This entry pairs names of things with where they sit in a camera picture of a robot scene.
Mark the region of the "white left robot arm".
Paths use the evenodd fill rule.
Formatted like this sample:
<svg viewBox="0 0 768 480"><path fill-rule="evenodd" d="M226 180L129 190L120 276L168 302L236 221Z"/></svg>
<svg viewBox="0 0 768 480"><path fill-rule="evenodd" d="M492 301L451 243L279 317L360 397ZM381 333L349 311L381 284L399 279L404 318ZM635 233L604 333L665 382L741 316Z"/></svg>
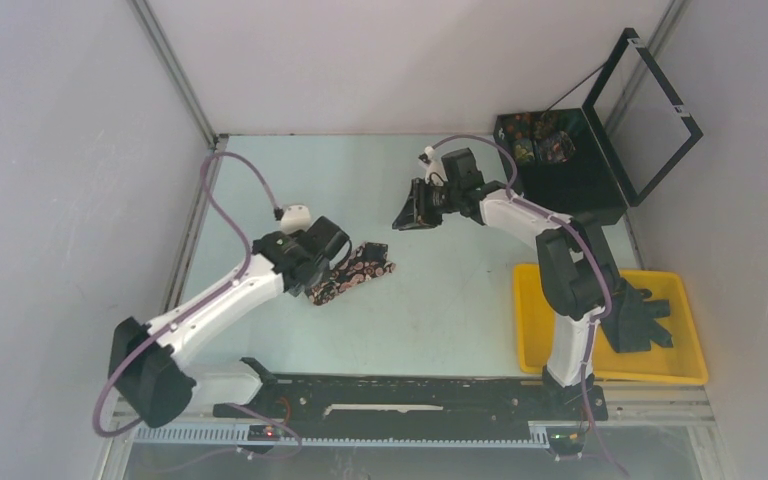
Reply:
<svg viewBox="0 0 768 480"><path fill-rule="evenodd" d="M284 225L255 240L246 260L187 303L146 323L121 321L113 333L106 389L116 389L150 428L167 425L196 403L238 403L252 416L268 414L276 390L255 364L199 367L194 360L256 307L318 283L349 242L325 216L305 228Z"/></svg>

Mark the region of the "floral rose pattern tie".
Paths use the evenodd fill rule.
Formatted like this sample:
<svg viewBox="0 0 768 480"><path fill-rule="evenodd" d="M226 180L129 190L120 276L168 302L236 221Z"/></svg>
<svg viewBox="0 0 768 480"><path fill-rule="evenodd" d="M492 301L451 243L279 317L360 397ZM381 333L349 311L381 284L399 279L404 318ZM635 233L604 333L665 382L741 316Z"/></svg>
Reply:
<svg viewBox="0 0 768 480"><path fill-rule="evenodd" d="M353 248L314 286L305 291L315 305L322 306L348 290L394 272L396 264L388 259L389 246L364 242Z"/></svg>

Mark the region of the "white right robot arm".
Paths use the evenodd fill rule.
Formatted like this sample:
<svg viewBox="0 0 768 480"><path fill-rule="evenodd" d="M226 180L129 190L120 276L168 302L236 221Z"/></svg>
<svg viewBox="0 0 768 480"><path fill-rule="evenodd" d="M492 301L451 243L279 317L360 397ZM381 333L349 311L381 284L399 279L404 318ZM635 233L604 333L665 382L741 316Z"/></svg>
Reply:
<svg viewBox="0 0 768 480"><path fill-rule="evenodd" d="M613 309L621 276L597 220L551 211L507 185L484 179L468 148L418 157L423 174L414 178L392 223L397 231L440 226L459 214L481 226L506 232L537 254L544 298L555 313L554 334L541 392L545 411L566 418L582 403L577 387L593 373L592 351L600 321Z"/></svg>

